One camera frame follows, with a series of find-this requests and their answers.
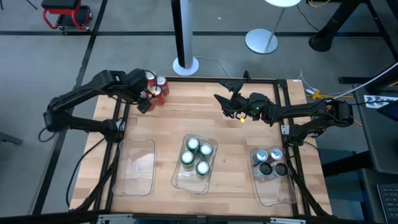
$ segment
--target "green can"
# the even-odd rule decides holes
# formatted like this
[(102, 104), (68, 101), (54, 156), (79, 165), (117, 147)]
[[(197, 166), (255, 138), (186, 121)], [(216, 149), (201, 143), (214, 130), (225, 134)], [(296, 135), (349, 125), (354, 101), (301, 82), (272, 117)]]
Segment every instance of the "green can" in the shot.
[(210, 165), (209, 165), (209, 163), (207, 163), (206, 161), (200, 161), (200, 162), (198, 162), (198, 164), (197, 164), (197, 166), (196, 166), (196, 169), (197, 169), (197, 174), (199, 175), (199, 176), (206, 176), (206, 175), (208, 175), (209, 174), (209, 172), (210, 172)]
[(212, 155), (212, 153), (213, 153), (213, 146), (211, 146), (211, 144), (203, 143), (203, 144), (200, 146), (199, 154), (200, 154), (203, 158), (206, 159), (206, 158), (210, 157), (210, 156)]
[(196, 154), (198, 152), (198, 150), (199, 150), (199, 146), (200, 146), (199, 139), (197, 139), (195, 137), (192, 137), (192, 138), (188, 139), (187, 148), (192, 153)]
[(182, 163), (182, 166), (186, 169), (191, 169), (193, 168), (194, 165), (194, 156), (193, 153), (190, 151), (185, 151), (181, 154), (180, 160)]

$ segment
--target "black can lid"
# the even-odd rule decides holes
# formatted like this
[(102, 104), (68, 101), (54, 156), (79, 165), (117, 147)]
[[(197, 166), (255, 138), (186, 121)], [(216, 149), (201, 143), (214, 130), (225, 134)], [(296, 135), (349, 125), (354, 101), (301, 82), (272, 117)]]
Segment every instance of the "black can lid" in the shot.
[(287, 174), (287, 167), (285, 164), (276, 164), (275, 165), (275, 172), (280, 175), (284, 176)]
[(269, 175), (272, 172), (272, 166), (268, 162), (260, 164), (260, 172), (264, 175)]

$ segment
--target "concrete floor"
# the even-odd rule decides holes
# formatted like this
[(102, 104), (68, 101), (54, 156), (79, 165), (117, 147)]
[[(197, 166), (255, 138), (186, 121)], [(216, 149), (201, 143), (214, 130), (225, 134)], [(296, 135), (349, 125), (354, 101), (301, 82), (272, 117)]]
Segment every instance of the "concrete floor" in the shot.
[[(100, 0), (82, 0), (92, 8), (94, 26)], [(51, 31), (41, 18), (40, 0), (32, 0), (35, 10), (23, 0), (3, 0), (0, 31)], [(373, 1), (380, 19), (397, 43), (397, 22), (385, 2)], [(338, 7), (329, 3), (312, 8), (302, 1), (302, 12), (319, 29)], [(193, 1), (194, 31), (249, 31), (263, 27), (272, 29), (280, 9), (262, 0)], [(109, 1), (99, 27), (100, 31), (171, 31), (170, 2), (166, 0)], [(287, 9), (279, 32), (314, 32), (297, 8)], [(365, 5), (357, 8), (344, 24), (343, 32), (377, 32)], [(0, 36), (0, 131), (24, 140), (22, 146), (1, 144), (0, 216), (31, 212), (39, 182), (48, 162), (52, 142), (37, 141), (43, 128), (42, 113), (50, 99), (71, 90), (90, 37), (70, 36)], [(308, 37), (279, 37), (277, 50), (269, 55), (250, 51), (244, 37), (195, 36), (194, 54), (217, 58), (233, 77), (245, 70), (255, 78), (297, 78), (303, 71), (305, 80), (324, 93), (351, 88), (340, 85), (340, 76), (373, 77), (394, 62), (382, 38), (338, 37), (328, 52), (316, 52), (308, 46)], [(165, 76), (175, 76), (172, 62), (176, 57), (173, 36), (115, 36), (96, 38), (83, 83), (104, 69), (146, 68)], [(200, 59), (197, 77), (225, 77), (212, 60)], [(73, 114), (90, 118), (96, 99), (75, 108)], [(73, 168), (82, 155), (87, 134), (69, 131), (52, 180), (43, 212), (65, 212), (65, 191)], [(363, 152), (367, 150), (363, 130), (358, 125), (345, 129), (330, 128), (317, 139), (319, 148)], [(338, 179), (328, 185), (329, 192), (338, 191)], [(330, 194), (335, 215), (361, 219), (345, 209), (352, 203), (344, 196)]]

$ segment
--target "wooden table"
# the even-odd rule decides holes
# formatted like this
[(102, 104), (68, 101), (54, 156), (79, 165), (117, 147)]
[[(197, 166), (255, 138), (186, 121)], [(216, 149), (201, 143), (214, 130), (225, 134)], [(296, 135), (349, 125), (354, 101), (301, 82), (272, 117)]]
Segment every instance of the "wooden table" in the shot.
[[(291, 104), (306, 103), (301, 82), (287, 80)], [(125, 139), (152, 139), (155, 142), (154, 191), (145, 197), (113, 197), (112, 212), (148, 214), (196, 214), (228, 216), (279, 216), (291, 217), (291, 205), (265, 207), (256, 202), (247, 165), (249, 151), (257, 146), (280, 146), (280, 127), (269, 127), (262, 121), (226, 118), (213, 94), (229, 98), (231, 93), (218, 83), (169, 82), (170, 95), (166, 104), (153, 112), (140, 114), (131, 106), (127, 120)], [(262, 93), (275, 102), (271, 84), (247, 83), (241, 93), (248, 97), (252, 92)], [(280, 88), (282, 104), (283, 91)], [(115, 101), (107, 96), (98, 98), (94, 119), (109, 119), (113, 115)], [(300, 124), (309, 118), (297, 118)], [(218, 142), (218, 152), (213, 166), (210, 188), (207, 194), (191, 194), (176, 189), (170, 183), (184, 135), (192, 133), (209, 137)], [(90, 133), (86, 150), (103, 136)], [(306, 141), (315, 144), (315, 140)], [(100, 176), (106, 143), (89, 153), (80, 166), (71, 208), (82, 203)], [(300, 147), (305, 182), (309, 191), (325, 211), (331, 213), (328, 193), (318, 152), (312, 146)], [(299, 212), (303, 213), (301, 194), (296, 187)], [(101, 206), (104, 208), (108, 192), (104, 188)]]

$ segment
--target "clear plastic container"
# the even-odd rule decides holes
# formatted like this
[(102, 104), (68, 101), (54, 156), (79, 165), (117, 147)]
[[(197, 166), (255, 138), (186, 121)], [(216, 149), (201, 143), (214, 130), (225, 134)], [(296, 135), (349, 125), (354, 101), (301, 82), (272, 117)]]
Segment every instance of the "clear plastic container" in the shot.
[(152, 140), (120, 143), (120, 158), (113, 194), (146, 196), (152, 193), (155, 181), (155, 143)]
[(270, 161), (270, 165), (274, 166), (278, 163), (286, 164), (285, 152), (281, 146), (271, 146), (254, 148), (250, 151), (250, 156), (248, 159), (248, 166), (250, 170), (250, 177), (252, 180), (253, 192), (256, 200), (264, 206), (282, 205), (282, 204), (292, 204), (297, 202), (297, 194), (293, 188), (292, 179), (289, 173), (282, 177), (276, 177), (272, 180), (264, 180), (253, 175), (253, 171), (258, 164), (256, 164), (253, 157), (256, 156), (258, 150), (265, 150), (268, 156), (271, 156), (271, 151), (273, 149), (279, 149), (282, 151), (282, 159), (278, 161)]
[[(199, 153), (195, 154), (194, 166), (193, 168), (189, 169), (183, 166), (180, 160), (180, 156), (182, 155), (183, 152), (188, 150), (187, 140), (192, 137), (199, 139), (200, 145), (204, 143), (210, 144), (213, 147), (213, 153), (207, 158), (200, 156)], [(182, 140), (181, 151), (180, 154), (178, 155), (177, 165), (175, 166), (174, 175), (171, 180), (172, 185), (178, 189), (186, 190), (188, 192), (195, 194), (207, 193), (207, 191), (209, 190), (210, 177), (217, 153), (217, 147), (218, 147), (217, 142), (213, 139), (203, 138), (200, 136), (196, 136), (194, 134), (185, 135), (184, 139)], [(195, 167), (200, 161), (207, 161), (209, 163), (210, 171), (207, 175), (197, 174)]]

